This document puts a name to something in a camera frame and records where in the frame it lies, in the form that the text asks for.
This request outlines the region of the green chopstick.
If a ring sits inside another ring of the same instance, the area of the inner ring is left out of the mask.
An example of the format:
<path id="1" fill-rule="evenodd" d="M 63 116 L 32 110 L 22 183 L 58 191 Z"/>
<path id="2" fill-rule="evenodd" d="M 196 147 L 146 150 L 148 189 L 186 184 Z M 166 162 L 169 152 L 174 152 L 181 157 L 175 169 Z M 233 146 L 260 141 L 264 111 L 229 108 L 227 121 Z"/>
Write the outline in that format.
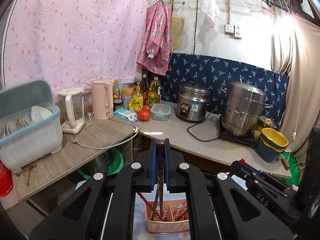
<path id="1" fill-rule="evenodd" d="M 152 206 L 151 220 L 154 220 L 154 218 L 156 217 L 161 219 L 161 215 L 157 211 L 158 200 L 159 200 L 159 186 L 157 185 L 156 191 L 155 191 L 155 199 L 153 201 L 153 206 Z"/>

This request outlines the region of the pink perforated utensil holder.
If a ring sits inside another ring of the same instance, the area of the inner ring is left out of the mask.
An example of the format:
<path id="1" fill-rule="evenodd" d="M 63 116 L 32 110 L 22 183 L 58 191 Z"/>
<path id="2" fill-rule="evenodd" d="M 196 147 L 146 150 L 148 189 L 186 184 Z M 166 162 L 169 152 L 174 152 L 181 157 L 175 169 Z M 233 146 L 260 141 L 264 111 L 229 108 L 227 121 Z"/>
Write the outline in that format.
<path id="1" fill-rule="evenodd" d="M 153 206 L 153 201 L 148 200 L 148 202 Z M 175 218 L 186 209 L 188 209 L 186 197 L 181 199 L 163 200 L 162 220 L 157 217 L 154 218 L 154 220 L 151 220 L 152 210 L 145 205 L 147 232 L 152 235 L 174 235 L 188 232 L 188 213 L 180 221 L 175 221 Z M 157 211 L 160 214 L 159 203 L 157 204 Z"/>

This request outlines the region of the dark red chopstick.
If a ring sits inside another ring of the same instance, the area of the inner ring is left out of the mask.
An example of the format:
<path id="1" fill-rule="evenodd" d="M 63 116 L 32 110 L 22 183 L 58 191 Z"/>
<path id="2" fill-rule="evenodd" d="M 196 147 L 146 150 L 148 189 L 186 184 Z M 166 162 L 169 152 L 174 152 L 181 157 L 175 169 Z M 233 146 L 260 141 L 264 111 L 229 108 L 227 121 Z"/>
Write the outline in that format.
<path id="1" fill-rule="evenodd" d="M 158 173 L 158 188 L 159 188 L 159 208 L 160 214 L 163 216 L 163 186 L 164 186 L 164 157 L 165 147 L 164 140 L 157 140 L 157 173 Z"/>

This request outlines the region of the red chopstick in holder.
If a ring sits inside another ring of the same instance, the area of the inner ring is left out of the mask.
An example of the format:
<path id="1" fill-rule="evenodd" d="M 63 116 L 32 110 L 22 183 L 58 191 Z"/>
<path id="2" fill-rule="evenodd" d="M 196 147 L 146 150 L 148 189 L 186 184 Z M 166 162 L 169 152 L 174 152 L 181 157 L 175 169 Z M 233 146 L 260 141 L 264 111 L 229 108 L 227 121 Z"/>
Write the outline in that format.
<path id="1" fill-rule="evenodd" d="M 147 205 L 147 207 L 152 210 L 152 214 L 156 215 L 160 220 L 162 220 L 161 215 L 156 211 L 156 208 L 153 208 L 153 206 L 147 201 L 147 199 L 143 196 L 141 192 L 137 192 L 140 199 Z"/>

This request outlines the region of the green plastic bag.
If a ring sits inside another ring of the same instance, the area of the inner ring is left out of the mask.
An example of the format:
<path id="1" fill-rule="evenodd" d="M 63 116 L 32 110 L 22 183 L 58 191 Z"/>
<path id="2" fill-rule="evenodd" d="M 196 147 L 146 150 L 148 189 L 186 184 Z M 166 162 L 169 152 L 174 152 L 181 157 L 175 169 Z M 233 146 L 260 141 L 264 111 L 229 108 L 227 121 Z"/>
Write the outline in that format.
<path id="1" fill-rule="evenodd" d="M 300 168 L 294 157 L 291 154 L 284 152 L 283 156 L 286 161 L 289 163 L 289 172 L 291 173 L 291 178 L 282 178 L 282 180 L 287 181 L 295 186 L 299 186 L 300 184 Z"/>

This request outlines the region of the green plastic basin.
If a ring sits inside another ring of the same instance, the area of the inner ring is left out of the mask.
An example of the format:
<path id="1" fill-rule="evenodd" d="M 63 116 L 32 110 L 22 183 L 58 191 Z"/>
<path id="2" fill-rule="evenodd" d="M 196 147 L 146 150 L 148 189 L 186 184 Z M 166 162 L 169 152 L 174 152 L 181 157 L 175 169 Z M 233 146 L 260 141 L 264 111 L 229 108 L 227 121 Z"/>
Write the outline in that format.
<path id="1" fill-rule="evenodd" d="M 80 167 L 78 173 L 84 179 L 89 179 L 96 173 L 109 176 L 118 173 L 123 166 L 124 158 L 122 153 L 118 149 L 112 148 Z"/>

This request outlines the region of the yellow and blue bowls stack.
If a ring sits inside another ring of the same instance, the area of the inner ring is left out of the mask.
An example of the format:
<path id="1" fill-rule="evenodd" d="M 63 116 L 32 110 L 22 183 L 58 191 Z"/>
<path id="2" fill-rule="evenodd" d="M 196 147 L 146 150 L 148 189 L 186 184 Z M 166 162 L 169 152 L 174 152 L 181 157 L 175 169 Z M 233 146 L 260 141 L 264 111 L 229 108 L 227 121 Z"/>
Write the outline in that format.
<path id="1" fill-rule="evenodd" d="M 288 145 L 289 141 L 282 133 L 272 128 L 262 128 L 258 135 L 256 152 L 264 161 L 271 163 L 279 159 Z"/>

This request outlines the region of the light blue patterned tablecloth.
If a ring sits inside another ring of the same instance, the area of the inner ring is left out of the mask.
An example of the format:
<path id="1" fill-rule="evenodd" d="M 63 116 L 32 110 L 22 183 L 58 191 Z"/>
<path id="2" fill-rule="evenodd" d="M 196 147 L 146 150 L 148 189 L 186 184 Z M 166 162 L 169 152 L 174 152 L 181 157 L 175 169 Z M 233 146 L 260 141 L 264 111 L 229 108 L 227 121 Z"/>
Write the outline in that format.
<path id="1" fill-rule="evenodd" d="M 232 179 L 238 183 L 244 190 L 247 190 L 245 181 L 233 175 Z M 77 183 L 75 190 L 77 190 L 86 180 Z M 153 201 L 155 192 L 143 193 L 147 200 Z M 185 193 L 169 193 L 166 186 L 164 186 L 164 200 L 185 198 Z M 135 214 L 133 221 L 133 239 L 190 239 L 190 233 L 180 233 L 174 235 L 152 235 L 147 232 L 147 224 L 145 218 L 145 203 L 136 195 L 135 200 Z"/>

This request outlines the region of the red tomato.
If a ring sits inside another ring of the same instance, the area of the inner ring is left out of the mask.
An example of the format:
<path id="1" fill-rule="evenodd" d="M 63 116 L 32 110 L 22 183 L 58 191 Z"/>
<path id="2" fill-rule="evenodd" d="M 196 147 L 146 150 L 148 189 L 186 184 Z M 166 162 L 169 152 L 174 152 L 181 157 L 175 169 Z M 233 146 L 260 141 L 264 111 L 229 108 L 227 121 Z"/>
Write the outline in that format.
<path id="1" fill-rule="evenodd" d="M 151 107 L 149 105 L 144 105 L 142 109 L 137 113 L 138 120 L 149 121 L 151 119 L 150 110 L 151 110 Z"/>

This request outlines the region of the wet wipes packet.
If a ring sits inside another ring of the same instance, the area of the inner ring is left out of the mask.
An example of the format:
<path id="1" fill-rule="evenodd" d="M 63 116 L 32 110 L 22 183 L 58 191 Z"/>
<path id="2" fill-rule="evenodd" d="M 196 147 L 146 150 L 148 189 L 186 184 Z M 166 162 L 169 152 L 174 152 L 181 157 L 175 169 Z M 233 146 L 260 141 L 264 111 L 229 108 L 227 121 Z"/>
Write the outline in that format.
<path id="1" fill-rule="evenodd" d="M 128 109 L 117 109 L 114 111 L 114 114 L 126 121 L 135 123 L 137 118 L 137 113 L 134 110 L 128 110 Z"/>

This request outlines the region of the black induction cooker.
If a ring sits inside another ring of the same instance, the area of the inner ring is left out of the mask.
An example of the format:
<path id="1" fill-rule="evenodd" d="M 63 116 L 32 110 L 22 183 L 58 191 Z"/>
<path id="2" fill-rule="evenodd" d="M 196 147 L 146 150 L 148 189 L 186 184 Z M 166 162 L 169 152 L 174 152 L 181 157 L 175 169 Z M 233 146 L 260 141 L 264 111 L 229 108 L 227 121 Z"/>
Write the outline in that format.
<path id="1" fill-rule="evenodd" d="M 254 140 L 254 136 L 252 134 L 247 134 L 244 137 L 237 137 L 227 132 L 226 129 L 222 125 L 222 116 L 219 116 L 219 138 L 228 142 L 233 142 L 236 144 L 240 144 L 243 146 L 248 146 L 254 148 L 256 146 L 256 142 Z"/>

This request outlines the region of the clear food container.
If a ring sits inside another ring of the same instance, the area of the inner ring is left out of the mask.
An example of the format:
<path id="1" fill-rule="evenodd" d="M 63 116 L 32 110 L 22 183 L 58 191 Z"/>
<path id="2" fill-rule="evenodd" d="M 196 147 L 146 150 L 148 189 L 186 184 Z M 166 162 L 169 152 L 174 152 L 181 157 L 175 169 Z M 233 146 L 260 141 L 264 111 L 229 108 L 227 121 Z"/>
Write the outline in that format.
<path id="1" fill-rule="evenodd" d="M 171 107 L 169 105 L 156 103 L 151 107 L 150 113 L 153 120 L 167 121 L 171 115 Z"/>

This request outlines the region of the yellow seasoning packet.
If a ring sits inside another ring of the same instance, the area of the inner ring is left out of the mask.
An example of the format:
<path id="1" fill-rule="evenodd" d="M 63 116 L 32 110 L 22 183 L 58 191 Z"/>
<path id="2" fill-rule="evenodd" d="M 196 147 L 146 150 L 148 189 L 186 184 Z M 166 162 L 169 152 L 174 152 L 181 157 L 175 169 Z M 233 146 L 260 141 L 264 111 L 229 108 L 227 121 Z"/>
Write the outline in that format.
<path id="1" fill-rule="evenodd" d="M 139 112 L 143 107 L 143 97 L 135 96 L 132 97 L 129 101 L 129 110 Z"/>

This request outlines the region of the cooking oil bottle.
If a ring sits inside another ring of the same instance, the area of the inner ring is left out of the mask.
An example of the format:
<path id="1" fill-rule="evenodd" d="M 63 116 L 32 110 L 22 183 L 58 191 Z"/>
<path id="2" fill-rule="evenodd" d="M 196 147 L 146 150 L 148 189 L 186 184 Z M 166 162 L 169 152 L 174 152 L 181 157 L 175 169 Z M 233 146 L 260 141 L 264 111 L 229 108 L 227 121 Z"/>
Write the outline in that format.
<path id="1" fill-rule="evenodd" d="M 151 81 L 148 91 L 148 105 L 160 103 L 161 100 L 161 83 L 157 76 Z"/>

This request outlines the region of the steel rice cooker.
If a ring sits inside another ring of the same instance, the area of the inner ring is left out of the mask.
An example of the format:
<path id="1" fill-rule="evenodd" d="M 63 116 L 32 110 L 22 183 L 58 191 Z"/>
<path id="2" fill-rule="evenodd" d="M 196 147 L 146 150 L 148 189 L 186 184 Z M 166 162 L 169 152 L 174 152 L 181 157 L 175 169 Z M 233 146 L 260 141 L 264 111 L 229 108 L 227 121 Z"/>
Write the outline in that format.
<path id="1" fill-rule="evenodd" d="M 188 83 L 182 85 L 178 93 L 176 116 L 189 122 L 201 122 L 205 119 L 210 102 L 208 88 Z"/>

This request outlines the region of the large steel steamer pot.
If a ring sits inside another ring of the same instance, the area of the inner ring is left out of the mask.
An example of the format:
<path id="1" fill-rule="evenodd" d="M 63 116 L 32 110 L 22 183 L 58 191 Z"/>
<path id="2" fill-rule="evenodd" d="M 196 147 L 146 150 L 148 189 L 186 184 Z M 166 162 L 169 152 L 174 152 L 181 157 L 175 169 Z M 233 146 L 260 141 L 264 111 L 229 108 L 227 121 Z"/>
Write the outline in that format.
<path id="1" fill-rule="evenodd" d="M 244 137 L 251 133 L 258 123 L 265 108 L 266 94 L 259 88 L 242 82 L 231 82 L 228 87 L 220 90 L 227 96 L 222 115 L 224 129 L 236 136 Z"/>

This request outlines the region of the pink electric kettle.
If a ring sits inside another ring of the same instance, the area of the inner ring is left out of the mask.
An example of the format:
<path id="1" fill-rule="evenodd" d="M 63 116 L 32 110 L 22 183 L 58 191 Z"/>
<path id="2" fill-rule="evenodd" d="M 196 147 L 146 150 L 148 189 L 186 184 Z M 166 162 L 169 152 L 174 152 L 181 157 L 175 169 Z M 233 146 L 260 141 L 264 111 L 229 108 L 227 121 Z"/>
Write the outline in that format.
<path id="1" fill-rule="evenodd" d="M 111 81 L 94 80 L 92 82 L 93 117 L 106 120 L 113 115 L 113 86 Z"/>

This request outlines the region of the white electric kettle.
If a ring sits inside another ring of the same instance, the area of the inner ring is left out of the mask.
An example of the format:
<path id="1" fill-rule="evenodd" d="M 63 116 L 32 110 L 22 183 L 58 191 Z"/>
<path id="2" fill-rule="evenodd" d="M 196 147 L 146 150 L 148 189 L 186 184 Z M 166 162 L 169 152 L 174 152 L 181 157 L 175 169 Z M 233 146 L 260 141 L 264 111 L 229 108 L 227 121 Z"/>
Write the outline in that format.
<path id="1" fill-rule="evenodd" d="M 59 93 L 62 99 L 63 133 L 78 134 L 85 125 L 83 89 L 68 88 Z"/>

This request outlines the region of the navy floral backsplash cloth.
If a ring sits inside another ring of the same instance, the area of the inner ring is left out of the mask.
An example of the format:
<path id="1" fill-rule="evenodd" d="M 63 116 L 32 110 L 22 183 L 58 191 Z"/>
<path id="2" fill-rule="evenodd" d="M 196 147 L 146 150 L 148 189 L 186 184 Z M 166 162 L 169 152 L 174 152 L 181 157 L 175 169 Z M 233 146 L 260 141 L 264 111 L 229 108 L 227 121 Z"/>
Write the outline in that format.
<path id="1" fill-rule="evenodd" d="M 223 112 L 226 104 L 225 93 L 220 90 L 231 82 L 242 82 L 259 88 L 266 94 L 265 103 L 271 108 L 262 115 L 280 124 L 284 109 L 289 78 L 264 68 L 218 57 L 173 53 L 169 69 L 160 76 L 161 99 L 177 103 L 180 87 L 195 83 L 210 91 L 208 110 Z"/>

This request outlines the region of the pink floral apron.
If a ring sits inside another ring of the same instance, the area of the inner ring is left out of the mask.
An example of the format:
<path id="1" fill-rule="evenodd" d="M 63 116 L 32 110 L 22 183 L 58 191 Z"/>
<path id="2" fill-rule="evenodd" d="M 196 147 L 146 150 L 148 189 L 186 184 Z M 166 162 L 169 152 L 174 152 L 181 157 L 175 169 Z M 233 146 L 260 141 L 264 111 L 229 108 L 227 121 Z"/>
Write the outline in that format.
<path id="1" fill-rule="evenodd" d="M 146 11 L 146 28 L 137 63 L 148 71 L 164 76 L 169 68 L 171 48 L 171 6 L 157 1 Z"/>

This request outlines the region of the blue-grey dish drainer box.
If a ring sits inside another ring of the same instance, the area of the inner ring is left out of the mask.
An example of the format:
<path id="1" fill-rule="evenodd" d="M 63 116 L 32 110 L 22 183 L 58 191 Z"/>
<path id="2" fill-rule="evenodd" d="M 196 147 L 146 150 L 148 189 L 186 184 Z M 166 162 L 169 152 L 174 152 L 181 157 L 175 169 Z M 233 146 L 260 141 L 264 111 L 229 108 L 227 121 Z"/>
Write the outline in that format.
<path id="1" fill-rule="evenodd" d="M 46 81 L 1 89 L 1 162 L 12 172 L 62 148 L 60 108 Z"/>

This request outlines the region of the red plastic basin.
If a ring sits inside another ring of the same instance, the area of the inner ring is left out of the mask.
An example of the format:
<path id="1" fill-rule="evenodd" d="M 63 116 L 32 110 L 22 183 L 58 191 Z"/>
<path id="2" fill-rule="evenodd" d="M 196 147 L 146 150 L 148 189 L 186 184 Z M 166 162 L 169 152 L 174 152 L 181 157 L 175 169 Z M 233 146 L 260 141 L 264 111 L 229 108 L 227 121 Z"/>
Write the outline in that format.
<path id="1" fill-rule="evenodd" d="M 0 197 L 7 196 L 13 187 L 11 171 L 0 161 Z"/>

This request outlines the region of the beige curtain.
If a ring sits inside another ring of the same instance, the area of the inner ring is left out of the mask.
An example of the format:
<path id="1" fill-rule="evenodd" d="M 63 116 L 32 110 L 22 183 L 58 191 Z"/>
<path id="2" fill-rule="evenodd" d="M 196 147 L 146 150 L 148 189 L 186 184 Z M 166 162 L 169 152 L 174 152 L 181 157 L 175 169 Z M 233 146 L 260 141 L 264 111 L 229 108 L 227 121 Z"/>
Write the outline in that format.
<path id="1" fill-rule="evenodd" d="M 280 131 L 288 150 L 304 154 L 313 127 L 319 126 L 319 27 L 290 13 L 274 20 L 272 70 L 289 77 Z"/>

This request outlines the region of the pink dotted curtain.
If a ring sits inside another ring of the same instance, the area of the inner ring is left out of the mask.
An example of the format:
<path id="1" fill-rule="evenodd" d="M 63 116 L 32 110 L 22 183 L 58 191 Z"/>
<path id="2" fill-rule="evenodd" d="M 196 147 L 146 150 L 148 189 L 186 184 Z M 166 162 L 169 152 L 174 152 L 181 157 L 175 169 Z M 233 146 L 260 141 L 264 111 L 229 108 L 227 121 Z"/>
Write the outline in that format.
<path id="1" fill-rule="evenodd" d="M 103 79 L 132 83 L 146 0 L 13 0 L 4 18 L 1 84 L 43 79 L 57 96 Z"/>

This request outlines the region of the white hanging towel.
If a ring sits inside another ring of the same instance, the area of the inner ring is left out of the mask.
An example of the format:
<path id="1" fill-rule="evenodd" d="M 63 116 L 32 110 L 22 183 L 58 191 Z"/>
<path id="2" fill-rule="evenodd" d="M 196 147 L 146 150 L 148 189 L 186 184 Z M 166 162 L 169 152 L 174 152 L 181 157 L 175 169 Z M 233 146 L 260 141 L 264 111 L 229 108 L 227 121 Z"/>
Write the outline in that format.
<path id="1" fill-rule="evenodd" d="M 220 8 L 216 0 L 202 0 L 200 10 L 205 14 L 209 25 L 213 28 L 216 18 L 220 15 Z"/>

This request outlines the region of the wall power socket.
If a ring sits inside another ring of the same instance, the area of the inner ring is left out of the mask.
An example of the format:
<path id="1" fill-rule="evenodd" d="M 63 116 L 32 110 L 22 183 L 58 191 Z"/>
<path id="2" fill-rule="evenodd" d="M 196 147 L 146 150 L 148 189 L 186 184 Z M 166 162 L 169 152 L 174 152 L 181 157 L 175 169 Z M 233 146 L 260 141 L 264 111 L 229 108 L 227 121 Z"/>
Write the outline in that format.
<path id="1" fill-rule="evenodd" d="M 236 39 L 242 39 L 242 31 L 238 25 L 225 24 L 225 33 L 233 35 Z"/>

